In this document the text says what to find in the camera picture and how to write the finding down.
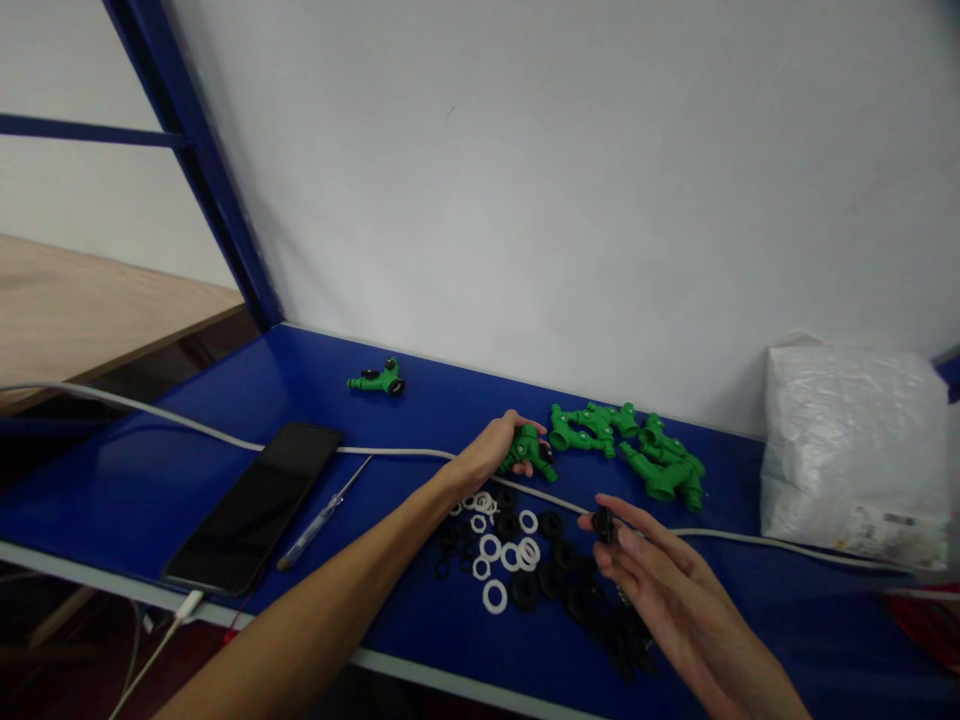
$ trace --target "phone screen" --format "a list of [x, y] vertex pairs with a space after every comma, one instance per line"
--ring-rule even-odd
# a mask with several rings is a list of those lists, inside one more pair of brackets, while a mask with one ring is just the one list
[[167, 564], [163, 579], [241, 595], [340, 444], [340, 432], [290, 423]]

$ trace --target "white cable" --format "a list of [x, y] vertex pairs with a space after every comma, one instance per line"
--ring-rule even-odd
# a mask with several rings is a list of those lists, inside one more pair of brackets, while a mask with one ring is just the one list
[[173, 622], [170, 624], [167, 634], [163, 636], [163, 640], [160, 641], [157, 649], [153, 651], [153, 655], [151, 655], [150, 659], [147, 660], [147, 664], [143, 666], [142, 670], [140, 670], [140, 674], [137, 675], [136, 679], [130, 684], [130, 687], [127, 689], [127, 691], [120, 697], [120, 702], [117, 703], [117, 707], [115, 707], [113, 712], [110, 713], [109, 720], [116, 720], [117, 715], [120, 714], [120, 711], [123, 709], [123, 706], [126, 705], [127, 700], [133, 694], [133, 691], [137, 689], [137, 685], [140, 684], [140, 681], [143, 680], [144, 675], [147, 674], [147, 670], [149, 670], [153, 666], [153, 663], [157, 661], [157, 658], [160, 657], [160, 653], [163, 652], [163, 649], [167, 646], [167, 643], [170, 642], [170, 639], [173, 637], [174, 633], [177, 632], [179, 627], [183, 624], [183, 621], [193, 614], [193, 611], [197, 609], [197, 605], [200, 604], [201, 600], [203, 600], [203, 593], [199, 590], [194, 590], [187, 595], [187, 599], [183, 601], [183, 605], [180, 606], [180, 609], [177, 610], [176, 614], [173, 616]]
[[212, 427], [198, 423], [196, 420], [191, 420], [190, 418], [185, 418], [183, 415], [177, 415], [176, 413], [167, 412], [166, 410], [161, 410], [158, 407], [153, 405], [147, 405], [145, 403], [137, 402], [136, 400], [131, 400], [130, 398], [125, 398], [120, 395], [114, 395], [113, 393], [108, 393], [103, 390], [97, 390], [96, 388], [89, 388], [83, 385], [74, 385], [73, 383], [25, 383], [23, 385], [3, 385], [0, 386], [0, 392], [6, 392], [8, 390], [27, 390], [30, 388], [54, 388], [56, 390], [63, 390], [65, 392], [76, 393], [77, 395], [89, 395], [90, 397], [98, 398], [99, 400], [107, 400], [108, 402], [116, 403], [117, 405], [126, 405], [127, 407], [134, 408], [135, 410], [140, 410], [151, 415], [156, 415], [157, 417], [162, 417], [164, 420], [169, 420], [170, 422], [179, 423], [185, 425], [192, 430], [201, 432], [204, 435], [209, 435], [210, 437], [216, 438], [217, 440], [222, 440], [225, 443], [231, 445], [236, 445], [237, 447], [243, 448], [244, 450], [253, 450], [254, 452], [260, 452], [263, 450], [263, 445], [258, 445], [257, 443], [249, 443], [246, 440], [240, 440], [239, 438], [233, 437], [233, 435], [227, 435], [226, 433], [220, 432], [219, 430], [214, 430]]
[[[246, 440], [240, 440], [235, 438], [232, 435], [227, 435], [226, 433], [215, 430], [212, 427], [198, 423], [195, 420], [185, 418], [182, 415], [177, 415], [176, 413], [168, 412], [166, 410], [161, 410], [160, 408], [153, 407], [152, 405], [146, 405], [136, 400], [130, 400], [129, 398], [122, 397], [121, 395], [114, 395], [113, 393], [108, 393], [103, 390], [97, 390], [96, 388], [89, 388], [83, 385], [75, 385], [73, 383], [25, 383], [22, 385], [4, 385], [0, 386], [0, 392], [5, 392], [7, 390], [26, 390], [31, 388], [54, 388], [57, 390], [64, 390], [66, 392], [73, 392], [79, 395], [89, 395], [90, 397], [99, 398], [101, 400], [107, 400], [109, 402], [117, 403], [118, 405], [126, 405], [127, 407], [134, 408], [136, 410], [141, 410], [145, 413], [151, 415], [156, 415], [161, 417], [164, 420], [169, 420], [171, 422], [179, 423], [185, 425], [188, 428], [201, 432], [204, 435], [209, 435], [210, 437], [216, 438], [217, 440], [222, 440], [225, 443], [234, 445], [244, 450], [252, 450], [253, 452], [260, 452], [263, 450], [263, 445], [258, 445], [257, 443], [247, 442]], [[351, 455], [391, 455], [391, 456], [419, 456], [419, 457], [438, 457], [443, 458], [444, 460], [453, 460], [456, 458], [456, 455], [453, 453], [444, 452], [443, 450], [426, 450], [426, 449], [407, 449], [407, 448], [354, 448], [354, 447], [339, 447], [337, 452], [347, 453]], [[501, 485], [506, 485], [507, 487], [513, 488], [514, 490], [527, 495], [531, 495], [536, 498], [540, 498], [546, 502], [552, 503], [558, 507], [562, 507], [566, 510], [574, 512], [578, 515], [585, 515], [589, 511], [586, 508], [579, 507], [573, 503], [567, 502], [566, 500], [561, 500], [558, 497], [553, 495], [548, 495], [545, 492], [536, 490], [526, 485], [521, 485], [515, 483], [506, 478], [502, 478], [499, 475], [493, 475], [490, 478]], [[789, 550], [790, 552], [795, 552], [800, 555], [806, 555], [807, 557], [815, 558], [817, 560], [824, 560], [826, 562], [837, 563], [839, 565], [848, 565], [850, 567], [859, 567], [859, 568], [868, 568], [871, 570], [893, 570], [897, 572], [913, 572], [909, 568], [901, 567], [899, 565], [891, 565], [888, 563], [873, 562], [870, 560], [857, 560], [854, 558], [840, 557], [837, 555], [827, 555], [826, 553], [820, 553], [815, 550], [807, 550], [806, 548], [799, 547], [797, 545], [792, 545], [787, 542], [782, 542], [780, 540], [772, 540], [770, 538], [764, 537], [754, 537], [752, 535], [737, 535], [736, 533], [728, 533], [722, 530], [707, 530], [705, 528], [680, 528], [673, 531], [677, 535], [681, 536], [701, 536], [701, 537], [715, 537], [721, 538], [723, 540], [731, 540], [733, 542], [742, 542], [749, 543], [752, 545], [765, 545], [767, 547], [775, 547], [781, 550]]]
[[839, 555], [828, 555], [827, 553], [808, 550], [799, 545], [783, 542], [782, 540], [773, 540], [772, 538], [755, 537], [753, 535], [738, 535], [728, 533], [723, 530], [708, 530], [707, 528], [678, 528], [672, 531], [674, 535], [680, 537], [715, 537], [723, 540], [733, 540], [734, 542], [748, 543], [750, 545], [765, 545], [766, 547], [775, 547], [781, 550], [789, 550], [800, 555], [806, 555], [817, 560], [826, 560], [827, 562], [837, 563], [839, 565], [850, 565], [851, 567], [868, 568], [870, 570], [894, 570], [896, 572], [912, 573], [913, 570], [902, 565], [893, 565], [891, 563], [875, 562], [873, 560], [857, 560], [855, 558], [840, 557]]

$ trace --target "wooden table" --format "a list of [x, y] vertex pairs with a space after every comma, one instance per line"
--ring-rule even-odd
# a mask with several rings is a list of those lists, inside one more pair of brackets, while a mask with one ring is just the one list
[[[82, 382], [239, 312], [239, 292], [0, 234], [0, 385]], [[51, 396], [0, 394], [0, 415]]]

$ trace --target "blue tabletop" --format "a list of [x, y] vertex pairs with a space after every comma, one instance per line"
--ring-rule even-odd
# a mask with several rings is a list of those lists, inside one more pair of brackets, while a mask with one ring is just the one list
[[[346, 379], [380, 367], [387, 352], [280, 326], [178, 387], [159, 403], [245, 440], [268, 442], [284, 423], [336, 427], [345, 445], [457, 452], [507, 408], [547, 423], [552, 403], [584, 398], [399, 355], [400, 398], [351, 392]], [[623, 398], [642, 406], [642, 398]], [[704, 512], [648, 498], [620, 460], [557, 453], [560, 480], [527, 481], [584, 507], [606, 492], [647, 508], [668, 527], [758, 533], [761, 443], [668, 419], [707, 468]], [[0, 493], [0, 538], [103, 570], [159, 583], [166, 562], [253, 460], [252, 453], [155, 417], [116, 423]], [[362, 457], [328, 466], [286, 546], [349, 478]], [[431, 459], [375, 458], [294, 570], [269, 570], [248, 610], [259, 612], [368, 530], [439, 467]], [[521, 497], [535, 512], [546, 503]], [[591, 538], [560, 511], [581, 552]], [[544, 551], [545, 540], [538, 536]], [[780, 658], [815, 717], [955, 716], [957, 683], [883, 612], [877, 576], [778, 550], [694, 539], [744, 617]], [[483, 584], [456, 569], [438, 580], [436, 538], [415, 558], [364, 639], [372, 650], [601, 716], [702, 714], [659, 654], [661, 672], [625, 684], [598, 644], [558, 603], [532, 614], [489, 615]], [[494, 576], [506, 582], [502, 567]], [[233, 601], [224, 600], [224, 604]]]

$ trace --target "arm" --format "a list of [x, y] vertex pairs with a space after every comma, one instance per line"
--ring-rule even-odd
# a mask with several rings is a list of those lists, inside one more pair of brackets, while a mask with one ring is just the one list
[[[789, 676], [700, 553], [648, 512], [609, 495], [597, 495], [597, 503], [623, 519], [617, 542], [594, 545], [597, 567], [627, 594], [707, 713], [716, 720], [809, 720]], [[578, 524], [593, 530], [590, 515]]]
[[[277, 718], [302, 714], [360, 644], [393, 586], [461, 498], [507, 454], [513, 410], [380, 523], [289, 590], [221, 650], [155, 716]], [[515, 472], [532, 474], [526, 465]]]

